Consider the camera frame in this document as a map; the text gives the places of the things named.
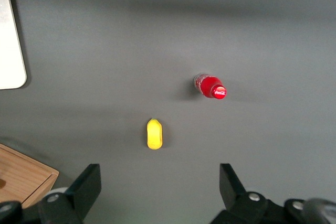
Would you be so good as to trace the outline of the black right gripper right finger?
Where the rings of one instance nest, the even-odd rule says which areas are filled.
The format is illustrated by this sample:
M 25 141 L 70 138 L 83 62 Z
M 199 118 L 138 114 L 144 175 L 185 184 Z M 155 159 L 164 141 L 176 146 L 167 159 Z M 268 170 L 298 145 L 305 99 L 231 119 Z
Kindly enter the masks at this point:
M 302 210 L 295 203 L 302 199 L 288 199 L 280 206 L 262 194 L 247 191 L 231 164 L 220 164 L 219 191 L 225 209 L 211 223 L 306 223 Z

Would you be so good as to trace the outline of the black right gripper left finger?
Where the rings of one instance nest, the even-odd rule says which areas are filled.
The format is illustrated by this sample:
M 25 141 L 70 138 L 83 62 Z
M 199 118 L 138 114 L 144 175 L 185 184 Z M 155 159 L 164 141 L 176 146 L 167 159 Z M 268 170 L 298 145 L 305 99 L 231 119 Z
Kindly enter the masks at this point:
M 65 191 L 53 190 L 30 207 L 2 202 L 1 223 L 84 223 L 100 192 L 100 165 L 90 164 Z

